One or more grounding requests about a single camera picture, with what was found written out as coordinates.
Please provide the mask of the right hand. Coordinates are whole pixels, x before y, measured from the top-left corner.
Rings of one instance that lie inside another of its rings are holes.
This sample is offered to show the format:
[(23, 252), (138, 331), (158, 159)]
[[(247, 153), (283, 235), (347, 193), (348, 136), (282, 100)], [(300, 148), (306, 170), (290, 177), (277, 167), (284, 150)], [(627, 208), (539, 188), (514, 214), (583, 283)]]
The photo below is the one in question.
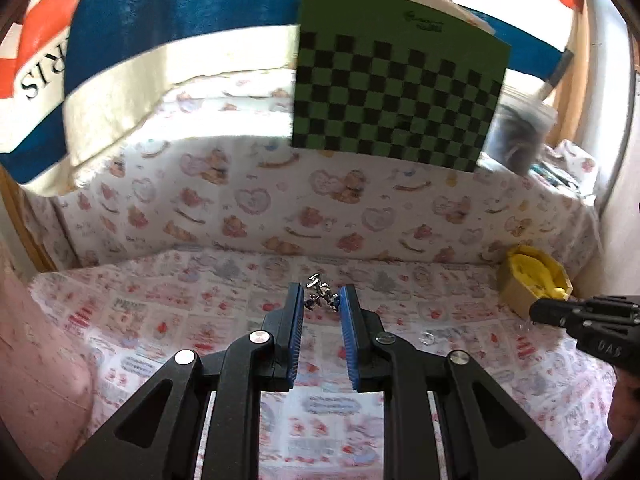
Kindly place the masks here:
[(621, 368), (615, 367), (614, 370), (616, 384), (608, 411), (608, 430), (612, 439), (606, 460), (610, 460), (631, 436), (638, 425), (640, 414), (639, 377)]

